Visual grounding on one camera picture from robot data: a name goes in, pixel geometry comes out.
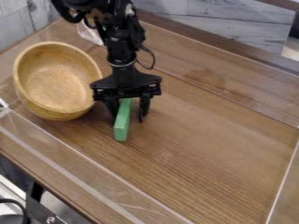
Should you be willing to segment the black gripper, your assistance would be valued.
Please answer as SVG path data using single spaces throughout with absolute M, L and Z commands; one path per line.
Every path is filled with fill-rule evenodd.
M 93 81 L 89 84 L 92 98 L 102 101 L 106 110 L 113 118 L 122 98 L 140 98 L 138 101 L 138 121 L 142 122 L 149 111 L 151 98 L 161 94 L 161 77 L 157 75 L 136 72 L 125 78 L 125 84 L 116 83 L 114 75 Z

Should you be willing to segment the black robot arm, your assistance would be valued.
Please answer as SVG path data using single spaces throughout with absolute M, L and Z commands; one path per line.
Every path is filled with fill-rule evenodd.
M 142 45 L 145 29 L 140 25 L 132 0 L 50 0 L 50 3 L 65 21 L 82 23 L 97 32 L 106 47 L 112 74 L 89 84 L 93 99 L 105 104 L 114 116 L 120 101 L 136 98 L 138 118 L 144 119 L 151 99 L 161 93 L 163 79 L 136 69 L 136 52 L 148 48 Z

